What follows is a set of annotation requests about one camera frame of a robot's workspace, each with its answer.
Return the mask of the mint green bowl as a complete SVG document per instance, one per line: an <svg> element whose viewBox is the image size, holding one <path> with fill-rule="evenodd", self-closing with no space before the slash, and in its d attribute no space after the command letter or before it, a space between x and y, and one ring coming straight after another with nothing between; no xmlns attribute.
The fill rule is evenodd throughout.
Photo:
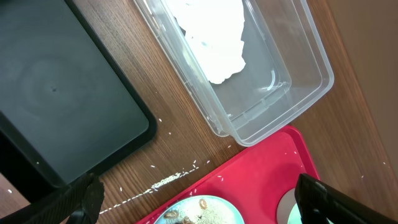
<svg viewBox="0 0 398 224"><path fill-rule="evenodd" d="M302 224L302 217L295 199L295 189L286 192L278 203L277 224Z"/></svg>

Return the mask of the white napkin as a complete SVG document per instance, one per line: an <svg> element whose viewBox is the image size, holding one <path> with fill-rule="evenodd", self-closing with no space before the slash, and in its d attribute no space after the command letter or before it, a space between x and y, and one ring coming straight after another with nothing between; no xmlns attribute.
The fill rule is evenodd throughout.
<svg viewBox="0 0 398 224"><path fill-rule="evenodd" d="M243 70L242 0L168 0L166 5L209 82L221 84Z"/></svg>

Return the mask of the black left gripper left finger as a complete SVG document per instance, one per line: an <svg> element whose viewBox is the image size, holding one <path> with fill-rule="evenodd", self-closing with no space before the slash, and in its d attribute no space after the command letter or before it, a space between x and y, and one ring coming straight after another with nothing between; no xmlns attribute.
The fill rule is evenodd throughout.
<svg viewBox="0 0 398 224"><path fill-rule="evenodd" d="M2 224L96 223L104 200L104 184L84 174L38 202L1 218Z"/></svg>

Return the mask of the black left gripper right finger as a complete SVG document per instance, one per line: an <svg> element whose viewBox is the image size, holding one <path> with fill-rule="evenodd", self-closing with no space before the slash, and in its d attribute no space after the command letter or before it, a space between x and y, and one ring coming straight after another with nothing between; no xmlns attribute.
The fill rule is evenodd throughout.
<svg viewBox="0 0 398 224"><path fill-rule="evenodd" d="M294 196L303 224L397 224L305 173L298 177Z"/></svg>

